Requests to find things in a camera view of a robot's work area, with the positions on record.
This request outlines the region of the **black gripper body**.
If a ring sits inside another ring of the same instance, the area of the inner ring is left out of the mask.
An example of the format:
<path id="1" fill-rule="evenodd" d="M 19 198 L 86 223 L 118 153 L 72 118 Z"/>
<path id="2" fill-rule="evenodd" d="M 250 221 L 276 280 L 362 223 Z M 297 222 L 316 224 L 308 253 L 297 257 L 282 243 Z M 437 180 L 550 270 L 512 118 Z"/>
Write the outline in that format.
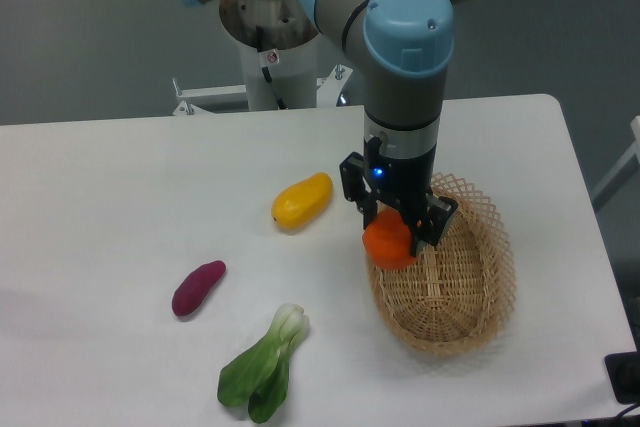
<path id="1" fill-rule="evenodd" d="M 372 212 L 375 201 L 400 207 L 409 213 L 427 213 L 436 146 L 418 157 L 396 159 L 382 153 L 382 140 L 364 141 L 363 178 L 371 192 L 361 201 L 361 212 Z"/>

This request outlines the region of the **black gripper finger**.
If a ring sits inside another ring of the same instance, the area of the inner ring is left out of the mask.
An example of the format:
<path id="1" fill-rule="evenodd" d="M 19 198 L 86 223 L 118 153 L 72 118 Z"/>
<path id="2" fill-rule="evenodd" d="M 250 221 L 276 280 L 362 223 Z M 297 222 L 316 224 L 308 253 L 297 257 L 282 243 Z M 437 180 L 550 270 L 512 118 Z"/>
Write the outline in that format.
<path id="1" fill-rule="evenodd" d="M 427 194 L 409 210 L 408 227 L 411 232 L 412 257 L 428 245 L 437 246 L 451 226 L 458 202 L 450 197 Z"/>
<path id="2" fill-rule="evenodd" d="M 378 167 L 377 153 L 357 152 L 349 154 L 339 166 L 344 197 L 356 204 L 358 212 L 363 217 L 363 229 L 366 229 L 376 218 L 380 193 L 376 187 L 368 191 L 365 182 L 368 176 Z"/>

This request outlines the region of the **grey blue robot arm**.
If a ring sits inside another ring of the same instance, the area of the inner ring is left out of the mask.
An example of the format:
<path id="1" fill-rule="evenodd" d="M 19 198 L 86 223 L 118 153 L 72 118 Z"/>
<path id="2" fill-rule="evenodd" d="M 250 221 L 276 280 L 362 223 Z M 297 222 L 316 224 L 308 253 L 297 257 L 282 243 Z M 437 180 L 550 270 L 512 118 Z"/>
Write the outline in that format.
<path id="1" fill-rule="evenodd" d="M 364 77 L 364 150 L 340 166 L 344 195 L 372 223 L 380 205 L 406 225 L 416 256 L 440 242 L 457 209 L 430 180 L 448 64 L 453 6 L 462 0 L 181 0 L 217 2 L 241 56 L 248 106 L 318 105 L 315 40 L 337 46 Z"/>

